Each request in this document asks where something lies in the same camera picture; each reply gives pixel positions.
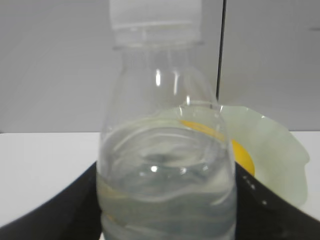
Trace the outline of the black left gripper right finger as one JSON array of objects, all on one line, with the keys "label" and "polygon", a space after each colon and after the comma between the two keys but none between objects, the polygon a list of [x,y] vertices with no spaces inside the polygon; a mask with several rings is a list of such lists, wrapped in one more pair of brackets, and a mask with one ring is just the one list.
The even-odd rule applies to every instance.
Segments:
[{"label": "black left gripper right finger", "polygon": [[320,221],[280,198],[235,164],[236,240],[318,240]]}]

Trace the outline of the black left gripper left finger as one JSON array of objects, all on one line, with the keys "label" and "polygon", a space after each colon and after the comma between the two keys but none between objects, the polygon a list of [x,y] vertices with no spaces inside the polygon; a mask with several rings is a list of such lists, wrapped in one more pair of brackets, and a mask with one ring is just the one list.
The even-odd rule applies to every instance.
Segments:
[{"label": "black left gripper left finger", "polygon": [[2,240],[98,240],[96,164],[40,207],[1,227]]}]

